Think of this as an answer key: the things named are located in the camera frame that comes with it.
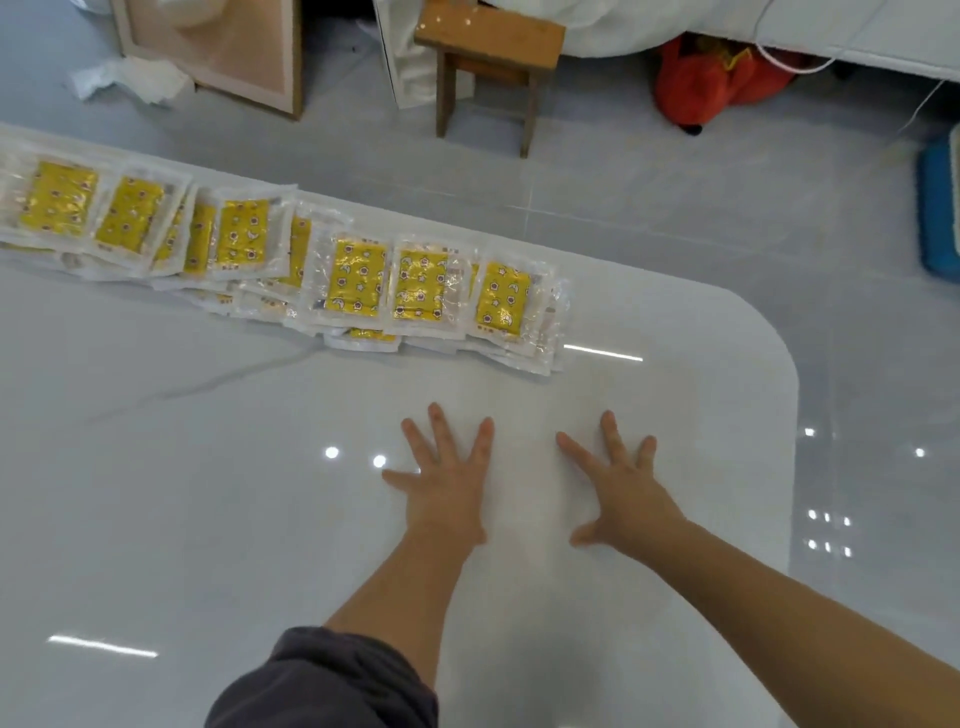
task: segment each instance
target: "gray tile floor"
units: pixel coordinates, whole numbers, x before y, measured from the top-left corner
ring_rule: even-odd
[[[292,123],[212,92],[177,109],[118,90],[81,104],[64,79],[114,53],[110,22],[66,0],[0,13],[2,121],[738,293],[800,371],[791,572],[960,666],[960,288],[918,263],[913,182],[946,127],[896,135],[932,85],[822,74],[690,138],[653,109],[641,61],[564,60],[523,161],[519,96],[481,85],[436,139],[432,106],[397,111],[348,24],[311,34]]]

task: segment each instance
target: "blue container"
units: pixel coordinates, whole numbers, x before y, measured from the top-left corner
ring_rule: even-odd
[[[960,163],[960,127],[934,142],[917,162],[917,210],[920,214],[920,251],[926,270],[960,283],[957,243],[957,200],[960,190],[956,165]]]

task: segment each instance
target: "white tabletop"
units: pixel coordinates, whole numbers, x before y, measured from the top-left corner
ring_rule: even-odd
[[[596,506],[553,444],[562,428],[599,448],[613,408],[627,439],[659,436],[690,518],[786,570],[798,383],[774,330],[718,288],[307,197],[372,231],[556,263],[574,282],[566,342],[643,361],[566,350],[542,379],[473,354],[331,352],[131,284],[0,266],[5,722],[198,725],[285,627],[322,623],[392,549],[402,497],[372,459],[410,467],[399,421],[437,400],[462,441],[497,424],[491,540],[444,632],[445,725],[774,726],[773,700],[657,577],[566,544]]]

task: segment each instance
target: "sealed package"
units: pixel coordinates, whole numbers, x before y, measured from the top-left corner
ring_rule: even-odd
[[[184,252],[183,270],[173,276],[151,280],[157,291],[172,291],[179,288],[194,288],[216,293],[226,293],[228,283],[211,280],[206,276],[206,260],[210,255],[210,240],[213,235],[213,220],[217,207],[206,189],[197,191],[193,214],[190,216],[190,232]]]
[[[204,291],[200,288],[180,288],[171,291],[174,296],[199,306],[208,313],[229,316],[233,312],[233,294]]]
[[[118,173],[108,161],[33,145],[14,150],[0,180],[0,236],[26,248],[76,253]]]
[[[390,312],[384,330],[441,339],[465,338],[468,276],[475,255],[416,235],[394,249]]]
[[[193,220],[193,208],[197,203],[197,190],[197,185],[192,184],[183,195],[163,243],[156,250],[154,262],[147,274],[149,278],[173,276],[182,272],[186,263],[186,249],[190,244],[190,224]]]
[[[241,291],[233,297],[230,316],[236,319],[265,321],[280,324],[287,315],[287,304],[277,299],[268,299],[249,291]]]
[[[290,273],[284,278],[242,280],[240,288],[278,301],[297,303],[308,251],[316,249],[316,241],[322,235],[350,223],[352,218],[338,210],[297,201],[290,229]]]
[[[298,310],[311,325],[382,330],[386,320],[390,246],[334,231],[307,254]]]
[[[67,273],[94,283],[116,283],[134,280],[131,271],[120,265],[107,263],[93,255],[85,253],[62,254],[63,270]]]
[[[437,339],[433,336],[405,336],[403,337],[403,343],[416,349],[426,349],[429,352],[454,354],[463,349],[466,342],[459,339]]]
[[[519,255],[485,255],[470,297],[468,333],[507,351],[533,356],[555,270]]]
[[[22,245],[0,242],[0,260],[26,263],[44,270],[65,270],[63,255],[63,253],[58,253],[49,248],[25,248]]]
[[[300,333],[306,334],[307,336],[317,336],[322,333],[329,333],[334,336],[339,336],[340,334],[344,333],[348,329],[348,327],[329,327],[329,326],[323,326],[318,324],[311,324],[307,320],[310,318],[310,316],[309,315],[304,316],[302,313],[300,313],[300,310],[297,308],[297,306],[292,303],[287,304],[286,311],[284,313],[286,315],[284,316],[283,321],[281,321],[281,323],[286,328],[291,328],[294,331],[299,331]]]
[[[563,345],[569,311],[570,281],[557,280],[550,291],[550,303],[543,312],[540,335],[537,339],[537,350],[533,356],[523,356],[502,349],[492,352],[489,348],[477,347],[473,350],[512,369],[519,369],[522,372],[530,372],[535,375],[550,376],[551,372],[557,372],[562,368],[557,366],[557,353]],[[489,345],[489,342],[478,343]]]
[[[92,238],[84,241],[91,255],[145,275],[166,239],[191,177],[149,162],[131,162],[120,170],[120,182],[97,215]]]
[[[213,280],[288,276],[296,191],[295,185],[217,190],[207,276]]]
[[[351,328],[342,336],[324,334],[324,345],[345,352],[394,353],[400,348],[402,337],[371,328]]]

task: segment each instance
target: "wooden frame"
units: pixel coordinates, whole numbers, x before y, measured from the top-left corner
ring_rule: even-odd
[[[172,61],[185,73],[192,76],[198,85],[215,88],[253,101],[258,105],[282,111],[295,119],[300,118],[303,111],[300,0],[271,0],[272,3],[279,5],[281,36],[290,39],[290,42],[281,41],[281,89],[251,83],[214,70],[204,63],[171,56],[158,51],[156,48],[138,44],[128,9],[128,1],[111,0],[113,14],[116,18],[117,33],[120,36],[120,47],[125,56],[136,56],[150,61]],[[234,0],[234,2],[246,2],[246,0]]]

